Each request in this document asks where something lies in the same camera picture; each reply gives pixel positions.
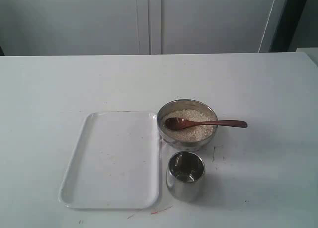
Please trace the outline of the brown wooden spoon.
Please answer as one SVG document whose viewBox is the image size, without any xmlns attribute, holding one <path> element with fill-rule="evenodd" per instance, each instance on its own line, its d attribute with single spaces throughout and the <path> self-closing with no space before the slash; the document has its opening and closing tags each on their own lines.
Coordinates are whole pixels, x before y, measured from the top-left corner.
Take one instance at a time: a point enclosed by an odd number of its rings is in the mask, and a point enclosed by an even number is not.
<svg viewBox="0 0 318 228">
<path fill-rule="evenodd" d="M 165 126 L 174 131 L 179 131 L 195 126 L 215 125 L 215 126 L 228 126 L 237 128 L 247 128 L 247 122 L 239 120 L 217 120 L 217 121 L 189 121 L 179 117 L 172 117 L 165 120 Z"/>
</svg>

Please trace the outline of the steel bowl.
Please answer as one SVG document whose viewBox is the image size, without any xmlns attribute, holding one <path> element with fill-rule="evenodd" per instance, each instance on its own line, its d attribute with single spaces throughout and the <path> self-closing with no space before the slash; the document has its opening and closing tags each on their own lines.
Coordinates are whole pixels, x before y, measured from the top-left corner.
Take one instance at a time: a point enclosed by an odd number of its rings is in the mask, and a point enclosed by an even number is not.
<svg viewBox="0 0 318 228">
<path fill-rule="evenodd" d="M 157 114 L 157 125 L 158 125 L 158 130 L 161 135 L 161 137 L 172 147 L 180 149 L 180 150 L 188 150 L 188 151 L 195 151 L 198 150 L 200 147 L 203 145 L 209 143 L 212 138 L 214 137 L 216 131 L 217 131 L 217 126 L 212 125 L 214 130 L 213 133 L 207 137 L 204 140 L 197 141 L 197 142 L 184 142 L 184 141 L 178 141 L 175 140 L 171 137 L 169 137 L 164 131 L 163 131 L 163 117 L 173 111 L 177 110 L 184 110 L 184 109 L 192 109 L 192 110 L 197 110 L 201 113 L 206 114 L 207 116 L 211 116 L 214 121 L 217 121 L 217 115 L 215 112 L 206 104 L 196 101 L 196 100 L 190 100 L 190 99 L 179 99 L 175 101 L 171 101 L 164 105 L 158 112 Z"/>
</svg>

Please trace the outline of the white rice heap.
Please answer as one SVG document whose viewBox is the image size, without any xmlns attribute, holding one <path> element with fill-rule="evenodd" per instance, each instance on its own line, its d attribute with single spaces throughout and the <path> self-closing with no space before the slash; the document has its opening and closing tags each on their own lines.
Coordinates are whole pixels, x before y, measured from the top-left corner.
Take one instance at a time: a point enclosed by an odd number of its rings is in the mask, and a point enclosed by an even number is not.
<svg viewBox="0 0 318 228">
<path fill-rule="evenodd" d="M 171 129 L 168 129 L 165 125 L 165 121 L 166 119 L 173 117 L 179 117 L 185 120 L 196 122 L 213 121 L 214 119 L 211 116 L 207 116 L 204 113 L 192 109 L 177 110 L 165 115 L 162 119 L 163 131 L 169 137 L 175 140 L 184 142 L 197 142 L 206 139 L 213 133 L 214 128 L 212 125 L 195 126 L 179 131 L 173 131 Z"/>
</svg>

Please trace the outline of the small stainless steel cup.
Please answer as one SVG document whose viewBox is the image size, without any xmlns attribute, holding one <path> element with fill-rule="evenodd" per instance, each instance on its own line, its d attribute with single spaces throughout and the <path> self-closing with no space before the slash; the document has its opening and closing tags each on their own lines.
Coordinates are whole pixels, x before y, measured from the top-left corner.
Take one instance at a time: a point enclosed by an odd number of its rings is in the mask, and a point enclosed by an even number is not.
<svg viewBox="0 0 318 228">
<path fill-rule="evenodd" d="M 191 202 L 202 191 L 205 179 L 205 164 L 201 157 L 189 151 L 175 153 L 168 161 L 166 185 L 178 200 Z"/>
</svg>

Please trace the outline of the white rectangular plastic tray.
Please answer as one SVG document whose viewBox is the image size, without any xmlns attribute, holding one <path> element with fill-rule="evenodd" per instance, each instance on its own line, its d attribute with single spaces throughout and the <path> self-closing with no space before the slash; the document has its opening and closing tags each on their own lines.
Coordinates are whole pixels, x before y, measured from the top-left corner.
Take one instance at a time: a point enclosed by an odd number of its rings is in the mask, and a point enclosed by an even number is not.
<svg viewBox="0 0 318 228">
<path fill-rule="evenodd" d="M 155 113 L 106 111 L 87 116 L 59 201 L 73 209 L 145 209 L 159 197 Z"/>
</svg>

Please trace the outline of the white cabinet doors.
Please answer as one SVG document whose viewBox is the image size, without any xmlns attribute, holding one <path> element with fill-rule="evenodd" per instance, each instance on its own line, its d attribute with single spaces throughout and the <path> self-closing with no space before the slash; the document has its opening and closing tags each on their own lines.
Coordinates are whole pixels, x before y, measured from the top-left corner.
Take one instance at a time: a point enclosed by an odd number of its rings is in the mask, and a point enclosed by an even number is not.
<svg viewBox="0 0 318 228">
<path fill-rule="evenodd" d="M 287 0 L 0 0 L 7 56 L 268 52 Z"/>
</svg>

